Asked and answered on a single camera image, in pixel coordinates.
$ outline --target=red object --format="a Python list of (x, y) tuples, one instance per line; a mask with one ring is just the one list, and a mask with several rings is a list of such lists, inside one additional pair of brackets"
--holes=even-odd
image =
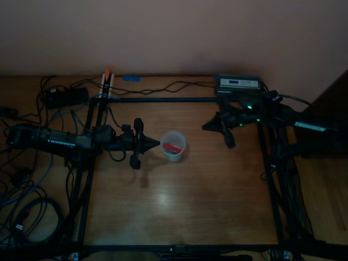
[(163, 144), (163, 147), (166, 148), (167, 150), (174, 151), (176, 153), (180, 153), (182, 151), (182, 149), (175, 147), (169, 143)]

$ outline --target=blue cable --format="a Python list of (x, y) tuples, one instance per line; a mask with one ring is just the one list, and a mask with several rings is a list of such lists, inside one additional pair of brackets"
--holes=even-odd
[(47, 174), (49, 173), (49, 170), (51, 169), (52, 165), (53, 165), (53, 154), (51, 154), (51, 162), (50, 162), (50, 164), (49, 164), (49, 166), (48, 166), (48, 169), (46, 170), (46, 173), (45, 173), (45, 174), (43, 175), (43, 177), (33, 186), (33, 188), (30, 189), (28, 192), (26, 192), (24, 195), (15, 197), (15, 198), (13, 198), (13, 199), (11, 199), (11, 200), (7, 200), (6, 202), (4, 202), (4, 203), (2, 204), (2, 206), (4, 207), (4, 206), (6, 206), (6, 205), (8, 205), (8, 204), (11, 204), (11, 203), (15, 202), (16, 200), (18, 200), (19, 198), (21, 198), (21, 197), (23, 197), (23, 196), (26, 196), (26, 195), (30, 194), (31, 192), (33, 192), (33, 191), (41, 184), (41, 182), (46, 178), (46, 176), (47, 176)]

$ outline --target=electronic device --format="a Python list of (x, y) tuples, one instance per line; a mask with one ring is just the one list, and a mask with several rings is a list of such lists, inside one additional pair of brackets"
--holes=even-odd
[(259, 77), (230, 74), (219, 75), (219, 84), (215, 87), (215, 95), (231, 94), (236, 90), (261, 92)]
[(240, 107), (231, 105), (228, 96), (220, 97), (217, 99), (220, 111), (202, 126), (204, 131), (222, 133), (228, 148), (235, 146), (230, 129), (254, 122), (266, 123), (271, 127), (298, 126), (323, 133), (318, 140), (292, 145), (288, 148), (288, 154), (292, 154), (292, 156), (308, 150), (317, 150), (329, 144), (339, 149), (348, 143), (346, 121), (338, 122), (327, 117), (298, 113), (291, 107), (280, 103), (282, 98), (277, 98), (277, 91), (272, 90), (265, 94), (235, 92), (231, 95), (238, 97)]
[(65, 106), (83, 104), (88, 101), (88, 89), (50, 89), (45, 91), (45, 105), (48, 109), (58, 109)]
[(97, 155), (102, 149), (109, 153), (122, 151), (121, 159), (114, 159), (111, 156), (114, 161), (119, 162), (126, 158), (126, 151), (133, 151), (129, 164), (133, 169), (138, 170), (140, 169), (139, 154), (144, 154), (158, 146), (160, 142), (143, 134), (144, 124), (141, 118), (134, 120), (134, 130), (135, 134), (130, 125), (122, 125), (123, 134), (116, 136), (116, 132), (110, 125), (101, 125), (90, 132), (77, 135), (23, 124), (10, 127), (6, 144), (13, 149), (35, 148), (53, 153), (69, 158), (72, 163), (78, 163), (81, 154)]

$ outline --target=blue tape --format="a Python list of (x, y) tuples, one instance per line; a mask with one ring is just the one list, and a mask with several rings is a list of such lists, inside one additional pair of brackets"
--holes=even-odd
[(140, 82), (140, 76), (132, 76), (132, 81), (136, 83)]
[(122, 79), (125, 80), (126, 82), (130, 82), (132, 80), (132, 76), (125, 75)]

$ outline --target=wall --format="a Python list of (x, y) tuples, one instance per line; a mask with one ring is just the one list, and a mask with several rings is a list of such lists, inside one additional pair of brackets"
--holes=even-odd
[(347, 0), (16, 0), (0, 74), (230, 72), (312, 101), (347, 68)]

